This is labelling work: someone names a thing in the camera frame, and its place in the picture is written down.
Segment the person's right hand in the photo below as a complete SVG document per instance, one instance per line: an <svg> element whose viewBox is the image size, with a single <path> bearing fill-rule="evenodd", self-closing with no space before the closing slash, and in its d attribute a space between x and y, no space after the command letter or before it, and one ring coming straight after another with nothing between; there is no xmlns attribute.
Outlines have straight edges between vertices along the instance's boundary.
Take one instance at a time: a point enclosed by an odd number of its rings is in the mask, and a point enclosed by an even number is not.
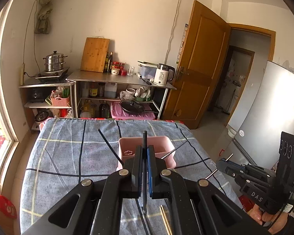
<svg viewBox="0 0 294 235"><path fill-rule="evenodd" d="M248 215L253 218L253 220L255 220L259 225L262 225L264 222L275 221L272 227L268 229L271 234L277 234L278 232L280 232L284 228L288 220L288 213L283 212L278 218L278 214L271 215L267 212L262 212L259 206L257 206L256 204L251 210L248 211Z"/></svg>

